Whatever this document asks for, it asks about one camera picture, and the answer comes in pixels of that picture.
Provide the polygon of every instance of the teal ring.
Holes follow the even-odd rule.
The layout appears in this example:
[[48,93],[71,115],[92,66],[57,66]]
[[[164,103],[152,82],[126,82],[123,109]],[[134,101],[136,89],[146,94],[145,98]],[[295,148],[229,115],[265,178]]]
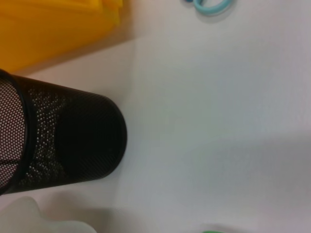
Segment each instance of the teal ring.
[[203,15],[214,15],[217,13],[220,13],[223,11],[225,8],[227,8],[233,0],[223,0],[221,3],[211,6],[211,7],[204,7],[202,6],[202,1],[203,0],[194,0],[194,6],[197,9],[198,12],[200,12]]

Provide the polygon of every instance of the yellow folder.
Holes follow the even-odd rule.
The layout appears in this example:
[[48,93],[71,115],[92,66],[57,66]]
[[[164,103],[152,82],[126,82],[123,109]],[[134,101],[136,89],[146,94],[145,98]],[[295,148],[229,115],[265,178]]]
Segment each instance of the yellow folder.
[[89,44],[119,24],[122,0],[0,0],[0,68],[15,71]]

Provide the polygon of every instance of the white surface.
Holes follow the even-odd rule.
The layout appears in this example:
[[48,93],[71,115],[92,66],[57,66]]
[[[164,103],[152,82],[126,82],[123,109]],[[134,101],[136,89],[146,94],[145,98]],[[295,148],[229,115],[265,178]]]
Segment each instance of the white surface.
[[93,52],[21,73],[112,98],[122,164],[0,206],[30,195],[99,233],[310,232],[311,1],[237,0],[212,18],[179,0],[130,4]]

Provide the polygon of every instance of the white plastic object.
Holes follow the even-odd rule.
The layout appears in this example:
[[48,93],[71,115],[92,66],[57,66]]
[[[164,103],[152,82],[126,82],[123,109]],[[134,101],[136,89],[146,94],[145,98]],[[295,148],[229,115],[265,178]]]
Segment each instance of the white plastic object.
[[42,217],[36,201],[30,197],[16,200],[0,212],[1,233],[96,233],[83,222],[52,221]]

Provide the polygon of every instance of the metal mesh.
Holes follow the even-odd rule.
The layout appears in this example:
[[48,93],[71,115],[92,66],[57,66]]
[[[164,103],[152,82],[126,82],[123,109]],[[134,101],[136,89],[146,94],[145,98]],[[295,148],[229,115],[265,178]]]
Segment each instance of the metal mesh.
[[27,115],[15,88],[0,78],[0,188],[15,174],[18,179],[7,193],[99,179],[116,168],[127,135],[122,114],[111,100],[12,78],[26,102]]
[[22,102],[11,83],[0,78],[0,188],[5,187],[15,173],[24,142]]
[[70,98],[39,87],[29,80],[25,84],[36,111],[37,140],[33,160],[16,189],[44,187],[68,177],[56,157],[55,129],[59,115]]

